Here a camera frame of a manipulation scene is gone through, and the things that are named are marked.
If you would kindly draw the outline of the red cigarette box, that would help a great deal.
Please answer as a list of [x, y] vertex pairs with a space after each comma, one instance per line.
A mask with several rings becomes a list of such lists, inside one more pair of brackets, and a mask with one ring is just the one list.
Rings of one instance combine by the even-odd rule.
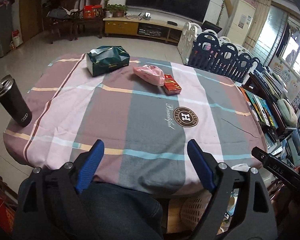
[[167, 95], [177, 95], [181, 93], [181, 86], [175, 81], [170, 74], [164, 75], [164, 86], [163, 89]]

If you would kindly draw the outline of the pink plastic bag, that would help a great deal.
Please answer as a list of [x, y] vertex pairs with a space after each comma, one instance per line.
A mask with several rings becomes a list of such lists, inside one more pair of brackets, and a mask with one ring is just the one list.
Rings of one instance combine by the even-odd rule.
[[134, 67], [133, 73], [154, 86], [163, 86], [165, 83], [164, 72], [157, 66], [144, 65], [141, 67]]

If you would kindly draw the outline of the white printed trash bag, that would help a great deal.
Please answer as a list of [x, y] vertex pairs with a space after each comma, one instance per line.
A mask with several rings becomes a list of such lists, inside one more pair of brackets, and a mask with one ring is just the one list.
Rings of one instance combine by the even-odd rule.
[[247, 164], [237, 164], [232, 166], [231, 169], [240, 172], [248, 172], [250, 170], [250, 166]]

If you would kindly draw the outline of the white mesh trash basket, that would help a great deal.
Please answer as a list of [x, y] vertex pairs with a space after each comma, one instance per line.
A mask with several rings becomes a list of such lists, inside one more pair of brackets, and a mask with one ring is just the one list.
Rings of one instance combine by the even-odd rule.
[[[199, 194], [188, 198], [185, 203], [182, 205], [180, 217], [182, 223], [187, 226], [189, 229], [194, 230], [194, 228], [199, 223], [203, 213], [205, 212], [207, 205], [210, 202], [212, 194], [204, 190]], [[230, 199], [224, 218], [221, 222], [221, 228], [223, 231], [229, 227], [234, 210], [237, 203], [238, 191], [234, 190], [230, 194]]]

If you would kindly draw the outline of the person's leg in jeans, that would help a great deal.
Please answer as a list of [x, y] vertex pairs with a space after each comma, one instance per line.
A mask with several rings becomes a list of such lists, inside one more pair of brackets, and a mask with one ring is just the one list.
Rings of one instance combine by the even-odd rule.
[[74, 201], [71, 222], [61, 212], [42, 230], [43, 239], [162, 239], [162, 207], [151, 195], [113, 184], [91, 183], [78, 193], [66, 185]]

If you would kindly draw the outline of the dark wooden side table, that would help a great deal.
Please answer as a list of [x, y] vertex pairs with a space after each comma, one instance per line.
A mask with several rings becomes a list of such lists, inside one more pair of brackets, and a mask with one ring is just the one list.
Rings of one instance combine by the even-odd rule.
[[243, 83], [242, 87], [266, 101], [267, 106], [277, 124], [277, 128], [273, 128], [273, 130], [280, 142], [289, 137], [291, 133], [296, 130], [295, 127], [291, 127], [286, 124], [276, 104], [277, 99], [275, 100], [274, 97], [270, 95], [265, 85], [262, 84], [255, 74], [249, 73], [249, 78]]

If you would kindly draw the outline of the green grey cushion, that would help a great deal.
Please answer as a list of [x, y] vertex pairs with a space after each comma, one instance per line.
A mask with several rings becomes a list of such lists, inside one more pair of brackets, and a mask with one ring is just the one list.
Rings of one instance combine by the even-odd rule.
[[287, 126], [296, 128], [298, 118], [291, 104], [286, 99], [279, 99], [277, 101], [277, 106]]

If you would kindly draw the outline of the plaid striped tablecloth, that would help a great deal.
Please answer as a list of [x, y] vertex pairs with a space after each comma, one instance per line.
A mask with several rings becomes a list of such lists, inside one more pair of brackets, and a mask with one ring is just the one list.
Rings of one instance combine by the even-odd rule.
[[[134, 67], [159, 67], [181, 86], [167, 95]], [[194, 139], [218, 162], [259, 167], [254, 147], [266, 149], [260, 125], [246, 99], [227, 77], [182, 64], [132, 58], [112, 73], [92, 77], [85, 55], [65, 55], [31, 88], [32, 120], [10, 122], [7, 152], [32, 167], [60, 168], [90, 150], [98, 139], [104, 156], [95, 180], [161, 196], [202, 189], [187, 153]]]

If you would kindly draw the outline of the colourful children's book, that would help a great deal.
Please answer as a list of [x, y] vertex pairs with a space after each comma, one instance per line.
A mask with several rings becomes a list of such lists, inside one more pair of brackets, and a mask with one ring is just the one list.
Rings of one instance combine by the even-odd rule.
[[249, 98], [249, 101], [252, 104], [253, 108], [255, 109], [259, 120], [264, 125], [271, 127], [273, 129], [277, 129], [278, 125], [277, 125], [266, 101], [246, 89], [244, 91], [245, 91], [245, 94], [247, 95], [247, 97]]

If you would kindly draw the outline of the small wooden stool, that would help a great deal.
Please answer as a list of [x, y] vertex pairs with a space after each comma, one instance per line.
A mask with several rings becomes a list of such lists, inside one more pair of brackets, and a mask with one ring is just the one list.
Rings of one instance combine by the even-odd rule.
[[167, 233], [179, 233], [187, 229], [181, 221], [181, 208], [186, 198], [173, 198], [168, 202]]

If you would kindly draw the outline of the stack of books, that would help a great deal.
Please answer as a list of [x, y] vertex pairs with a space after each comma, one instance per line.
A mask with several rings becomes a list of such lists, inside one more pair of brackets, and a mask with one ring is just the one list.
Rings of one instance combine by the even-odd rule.
[[266, 70], [259, 72], [253, 71], [253, 77], [261, 85], [265, 93], [273, 100], [283, 99], [286, 96], [285, 87], [274, 76], [273, 73], [269, 73]]

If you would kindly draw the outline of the blue white baby fence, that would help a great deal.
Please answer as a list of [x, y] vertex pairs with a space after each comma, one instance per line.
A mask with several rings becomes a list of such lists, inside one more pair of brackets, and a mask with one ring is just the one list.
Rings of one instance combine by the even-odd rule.
[[196, 23], [184, 24], [177, 48], [185, 65], [238, 83], [244, 83], [249, 73], [266, 70], [261, 60], [245, 48], [225, 36], [218, 37], [212, 29], [202, 30]]

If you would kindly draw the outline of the black insulated tumbler with straw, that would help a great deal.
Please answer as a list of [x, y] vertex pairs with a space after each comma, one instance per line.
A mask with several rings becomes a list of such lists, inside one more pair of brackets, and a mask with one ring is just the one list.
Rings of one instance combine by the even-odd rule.
[[11, 75], [0, 79], [0, 103], [19, 126], [26, 127], [31, 122], [32, 112]]

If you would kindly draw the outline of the dark green tissue box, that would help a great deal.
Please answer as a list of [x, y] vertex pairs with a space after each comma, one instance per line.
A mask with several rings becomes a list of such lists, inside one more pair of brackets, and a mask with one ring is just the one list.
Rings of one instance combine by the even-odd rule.
[[111, 73], [129, 65], [130, 55], [122, 46], [100, 46], [85, 55], [92, 77]]

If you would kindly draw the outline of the wooden TV cabinet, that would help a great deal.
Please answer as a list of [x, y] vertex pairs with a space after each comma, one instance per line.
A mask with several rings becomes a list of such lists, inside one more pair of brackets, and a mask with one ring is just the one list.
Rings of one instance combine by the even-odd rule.
[[106, 17], [104, 21], [104, 34], [119, 36], [136, 36], [151, 38], [166, 43], [178, 44], [183, 27], [168, 24], [160, 20], [144, 20], [136, 17]]

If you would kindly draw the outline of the white standing air conditioner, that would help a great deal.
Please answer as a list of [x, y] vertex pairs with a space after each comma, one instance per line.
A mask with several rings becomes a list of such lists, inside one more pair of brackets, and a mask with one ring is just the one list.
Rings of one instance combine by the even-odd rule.
[[238, 0], [225, 31], [225, 36], [232, 44], [243, 45], [250, 29], [255, 8], [245, 0]]

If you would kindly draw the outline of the dark wooden chair right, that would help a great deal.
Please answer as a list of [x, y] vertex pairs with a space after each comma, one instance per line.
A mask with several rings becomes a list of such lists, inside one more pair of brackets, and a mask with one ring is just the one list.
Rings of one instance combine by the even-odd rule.
[[82, 17], [76, 19], [74, 22], [75, 39], [78, 38], [80, 26], [84, 29], [87, 24], [92, 24], [97, 28], [97, 36], [98, 38], [102, 38], [104, 26], [104, 8], [102, 0], [84, 0], [83, 9], [80, 12], [82, 13]]

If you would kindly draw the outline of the dark wooden chair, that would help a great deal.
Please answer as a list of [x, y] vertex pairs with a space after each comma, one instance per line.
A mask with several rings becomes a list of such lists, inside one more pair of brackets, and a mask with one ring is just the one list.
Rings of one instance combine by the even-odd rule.
[[57, 8], [47, 13], [49, 43], [53, 44], [57, 37], [61, 38], [61, 30], [68, 31], [70, 41], [78, 39], [77, 21], [80, 18], [81, 0], [61, 0]]
[[102, 0], [84, 0], [83, 9], [80, 12], [82, 13], [82, 17], [76, 19], [74, 22], [75, 39], [78, 38], [80, 26], [84, 29], [87, 24], [92, 24], [97, 28], [97, 36], [98, 38], [102, 38], [104, 26], [104, 8]]

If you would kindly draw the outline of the red gift box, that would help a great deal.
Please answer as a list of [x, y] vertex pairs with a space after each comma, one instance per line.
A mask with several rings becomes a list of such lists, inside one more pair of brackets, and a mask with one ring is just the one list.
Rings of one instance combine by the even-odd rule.
[[97, 5], [85, 5], [83, 7], [83, 18], [92, 19], [103, 16], [103, 7], [101, 4]]

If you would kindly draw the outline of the black bag on chair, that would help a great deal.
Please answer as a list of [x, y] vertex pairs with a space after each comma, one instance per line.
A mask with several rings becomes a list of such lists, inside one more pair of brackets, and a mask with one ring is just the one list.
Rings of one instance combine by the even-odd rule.
[[63, 7], [58, 7], [49, 11], [47, 17], [58, 20], [66, 20], [70, 18], [70, 12]]

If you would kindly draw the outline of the dark wooden chair left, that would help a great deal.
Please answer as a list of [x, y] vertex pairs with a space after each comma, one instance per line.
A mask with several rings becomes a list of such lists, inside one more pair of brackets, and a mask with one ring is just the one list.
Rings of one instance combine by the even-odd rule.
[[49, 43], [53, 44], [57, 37], [61, 38], [61, 30], [68, 31], [70, 41], [78, 39], [77, 21], [80, 18], [81, 0], [61, 0], [57, 8], [47, 13]]

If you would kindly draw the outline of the potted green plant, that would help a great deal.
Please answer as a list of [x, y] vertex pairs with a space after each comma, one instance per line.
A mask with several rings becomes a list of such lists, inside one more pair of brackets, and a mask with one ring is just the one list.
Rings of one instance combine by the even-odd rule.
[[122, 4], [107, 4], [106, 9], [112, 13], [113, 17], [124, 17], [128, 7]]

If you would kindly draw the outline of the beige curtain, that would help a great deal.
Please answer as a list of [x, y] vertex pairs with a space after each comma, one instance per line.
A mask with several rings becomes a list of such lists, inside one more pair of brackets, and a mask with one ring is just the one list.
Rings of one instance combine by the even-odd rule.
[[248, 34], [243, 43], [243, 47], [249, 51], [252, 51], [262, 28], [267, 20], [268, 12], [271, 6], [272, 0], [253, 0], [256, 4], [255, 13]]

